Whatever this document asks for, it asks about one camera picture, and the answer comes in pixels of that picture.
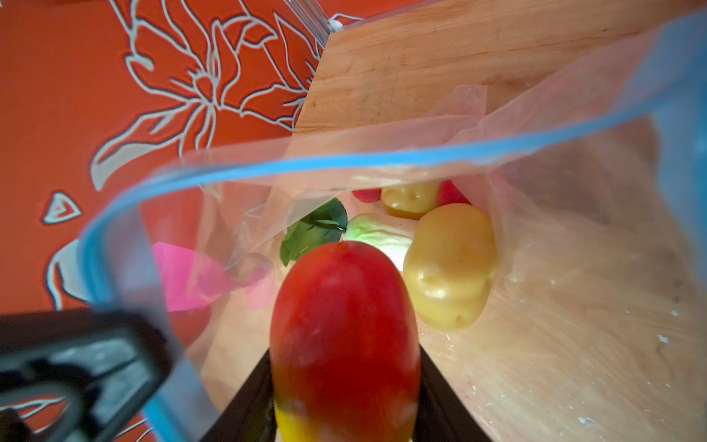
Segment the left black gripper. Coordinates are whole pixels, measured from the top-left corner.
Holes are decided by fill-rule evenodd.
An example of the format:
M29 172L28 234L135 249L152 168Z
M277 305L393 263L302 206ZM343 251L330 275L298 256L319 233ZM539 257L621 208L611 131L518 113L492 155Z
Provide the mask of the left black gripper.
M162 332L133 312L74 309L1 319L1 438L111 441L171 372ZM13 410L57 399L64 412L34 432Z

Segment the clear zip top bag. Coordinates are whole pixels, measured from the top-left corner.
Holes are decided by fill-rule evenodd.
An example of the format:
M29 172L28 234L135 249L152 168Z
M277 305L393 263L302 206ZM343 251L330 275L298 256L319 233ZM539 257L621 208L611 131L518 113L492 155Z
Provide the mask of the clear zip top bag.
M500 267L473 326L421 341L493 441L706 438L706 5L431 7L329 41L294 136L212 148L114 200L78 271L92 305L138 311L176 366L143 410L204 436L266 348L300 217L357 185L449 179L493 221ZM152 246L274 266L169 312Z

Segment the red yellow mango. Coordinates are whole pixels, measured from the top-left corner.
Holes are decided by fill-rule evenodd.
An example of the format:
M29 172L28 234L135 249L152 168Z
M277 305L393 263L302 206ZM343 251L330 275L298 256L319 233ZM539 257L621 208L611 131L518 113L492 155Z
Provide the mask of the red yellow mango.
M285 441L408 441L421 385L412 303L396 266L356 241L301 258L272 314L274 410Z

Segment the pink plastic cup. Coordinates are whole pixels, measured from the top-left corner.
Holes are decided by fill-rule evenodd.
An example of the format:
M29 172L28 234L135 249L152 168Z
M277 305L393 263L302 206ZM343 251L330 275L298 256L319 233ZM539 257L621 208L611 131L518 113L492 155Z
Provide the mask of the pink plastic cup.
M247 306L258 311L274 295L274 266L260 254L227 267L207 254L164 242L154 244L152 252L169 312L196 311L239 290Z

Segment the red apple front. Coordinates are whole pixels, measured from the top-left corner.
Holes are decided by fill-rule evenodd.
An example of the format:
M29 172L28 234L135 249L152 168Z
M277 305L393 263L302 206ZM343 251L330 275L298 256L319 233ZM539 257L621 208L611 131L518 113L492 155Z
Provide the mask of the red apple front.
M364 189L352 191L353 197L361 203L364 204L374 204L380 201L382 190L377 189Z

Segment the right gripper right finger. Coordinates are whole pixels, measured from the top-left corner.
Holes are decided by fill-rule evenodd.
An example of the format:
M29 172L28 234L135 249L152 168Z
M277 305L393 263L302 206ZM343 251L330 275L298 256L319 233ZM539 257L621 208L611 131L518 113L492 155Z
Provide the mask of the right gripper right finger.
M421 387L414 441L491 442L427 351L421 348L420 353Z

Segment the yellow potato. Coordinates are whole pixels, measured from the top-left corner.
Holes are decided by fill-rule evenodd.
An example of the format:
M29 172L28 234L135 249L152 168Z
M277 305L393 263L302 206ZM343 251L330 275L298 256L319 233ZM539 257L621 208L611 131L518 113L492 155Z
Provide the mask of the yellow potato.
M420 219L402 276L418 317L452 332L481 316L498 266L490 217L469 204L449 204Z

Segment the red apple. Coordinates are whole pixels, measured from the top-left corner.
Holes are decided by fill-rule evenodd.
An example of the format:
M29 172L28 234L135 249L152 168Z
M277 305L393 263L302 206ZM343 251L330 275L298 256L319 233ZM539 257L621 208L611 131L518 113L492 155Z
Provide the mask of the red apple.
M452 180L444 180L440 183L437 192L437 206L449 206L450 204L468 204L470 206L471 202Z
M374 204L380 201L382 190L377 189L364 189L352 191L353 197L361 203L364 204Z

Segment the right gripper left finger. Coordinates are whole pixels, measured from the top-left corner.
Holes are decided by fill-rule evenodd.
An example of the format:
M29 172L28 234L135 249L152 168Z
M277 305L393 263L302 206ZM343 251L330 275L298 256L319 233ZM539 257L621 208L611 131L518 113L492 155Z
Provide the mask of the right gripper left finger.
M274 387L266 350L202 442L275 442Z

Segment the yellow-green pear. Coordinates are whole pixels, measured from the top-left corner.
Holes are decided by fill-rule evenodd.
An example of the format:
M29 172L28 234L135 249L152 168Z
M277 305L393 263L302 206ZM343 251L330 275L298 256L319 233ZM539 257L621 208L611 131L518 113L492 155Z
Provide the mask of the yellow-green pear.
M389 215L419 220L438 207L441 182L422 182L382 189L381 204Z

